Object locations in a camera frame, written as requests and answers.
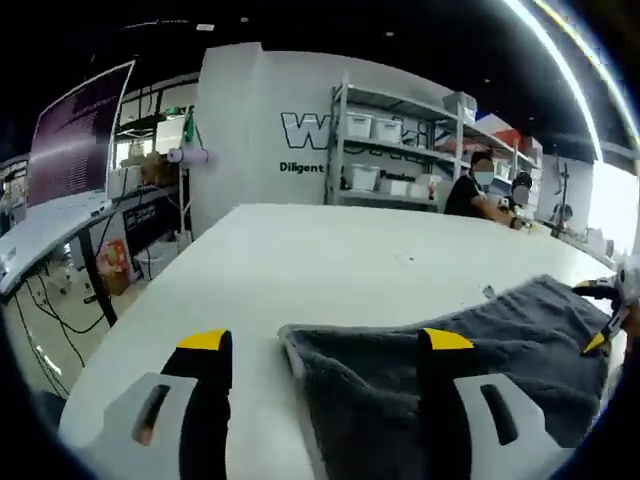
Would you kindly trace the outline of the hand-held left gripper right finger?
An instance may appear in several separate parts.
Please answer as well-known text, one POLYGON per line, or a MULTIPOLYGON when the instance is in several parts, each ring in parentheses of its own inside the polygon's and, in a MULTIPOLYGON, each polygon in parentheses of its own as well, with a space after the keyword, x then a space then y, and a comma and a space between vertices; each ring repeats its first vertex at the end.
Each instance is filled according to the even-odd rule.
POLYGON ((429 478, 548 479, 573 454, 511 379, 480 371, 479 350, 464 336, 421 329, 417 375, 429 478))

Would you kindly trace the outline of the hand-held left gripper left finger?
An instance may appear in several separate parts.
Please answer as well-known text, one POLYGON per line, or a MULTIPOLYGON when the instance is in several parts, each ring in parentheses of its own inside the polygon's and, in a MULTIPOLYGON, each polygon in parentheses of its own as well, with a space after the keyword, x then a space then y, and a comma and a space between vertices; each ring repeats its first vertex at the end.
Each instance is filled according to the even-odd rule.
POLYGON ((231 332, 186 337, 108 405, 78 455, 99 479, 224 479, 231 388, 231 332))

